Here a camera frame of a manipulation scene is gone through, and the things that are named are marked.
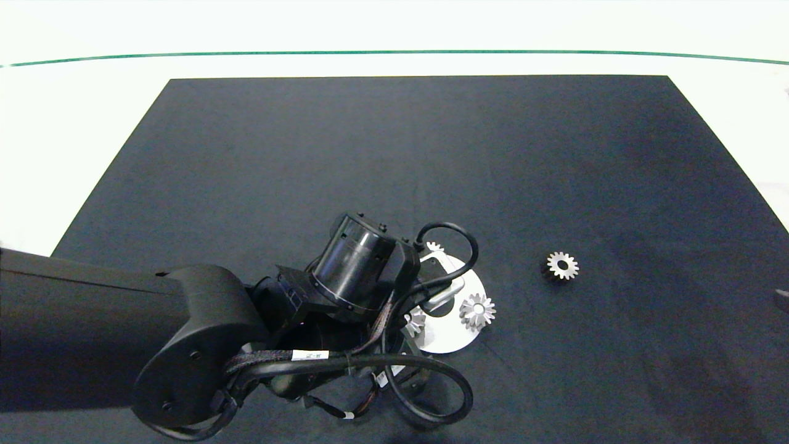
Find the gear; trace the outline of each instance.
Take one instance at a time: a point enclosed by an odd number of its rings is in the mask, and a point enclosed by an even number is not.
[[[416,337],[419,333],[422,333],[424,321],[428,318],[424,311],[420,307],[416,307],[409,313],[406,313],[405,316],[407,321],[406,331],[408,334],[411,337]]]
[[[548,256],[548,262],[543,268],[543,274],[550,280],[569,281],[578,275],[578,263],[575,258],[562,251],[553,252]]]
[[[440,243],[428,242],[425,244],[430,251],[443,251]]]
[[[467,329],[480,330],[495,319],[495,304],[479,293],[470,295],[460,306],[460,320]]]

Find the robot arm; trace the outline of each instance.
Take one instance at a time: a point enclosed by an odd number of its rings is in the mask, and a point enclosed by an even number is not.
[[[425,233],[440,227],[472,247],[452,273],[420,263]],[[259,385],[334,416],[360,416],[378,393],[374,382],[352,412],[307,393],[350,368],[383,368],[417,418],[453,423],[471,409],[468,382],[418,349],[401,354],[399,332],[405,313],[476,260],[476,240],[456,225],[426,225],[411,244],[361,214],[341,216],[305,269],[278,265],[276,277],[255,286],[215,265],[147,275],[2,250],[0,412],[130,404],[152,429],[196,441],[226,426]],[[379,342],[385,353],[372,353]],[[464,393],[462,407],[439,415],[411,404],[398,380],[413,372],[396,378],[392,365],[447,375]]]

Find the spur gear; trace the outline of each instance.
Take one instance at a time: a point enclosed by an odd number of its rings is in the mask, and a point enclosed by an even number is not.
[[[470,295],[460,306],[460,320],[467,329],[482,329],[495,319],[495,304],[479,293]]]
[[[443,251],[443,248],[441,247],[440,243],[427,242],[425,245],[428,247],[428,250],[430,251]]]
[[[408,334],[411,337],[416,337],[419,333],[422,333],[424,321],[428,318],[424,311],[420,307],[416,307],[409,313],[406,313],[405,316],[407,321],[406,331]]]
[[[562,251],[548,255],[543,274],[550,280],[569,281],[578,275],[578,263],[575,258]]]

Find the black fabric surface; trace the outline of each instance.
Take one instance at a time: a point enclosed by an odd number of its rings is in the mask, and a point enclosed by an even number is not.
[[[54,256],[252,283],[306,265],[343,210],[476,234],[498,314],[441,357],[474,410],[419,431],[388,394],[349,423],[260,389],[214,442],[786,442],[789,235],[667,77],[173,80]],[[539,274],[559,250],[581,267],[562,287]],[[126,410],[13,417],[36,428],[3,442],[167,441]]]

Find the white disc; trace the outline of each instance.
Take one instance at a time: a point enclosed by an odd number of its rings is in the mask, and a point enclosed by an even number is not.
[[[465,264],[460,259],[445,254],[443,251],[434,251],[424,259],[434,257],[434,255],[447,273],[451,273]],[[447,260],[442,261],[441,256],[444,256]],[[423,352],[438,354],[456,352],[471,344],[471,341],[480,334],[479,329],[467,328],[466,324],[461,322],[460,306],[463,300],[470,295],[477,293],[484,295],[485,289],[482,286],[482,281],[472,269],[464,273],[462,279],[465,281],[465,285],[454,296],[452,310],[440,318],[427,314],[421,333],[414,338],[417,347]]]

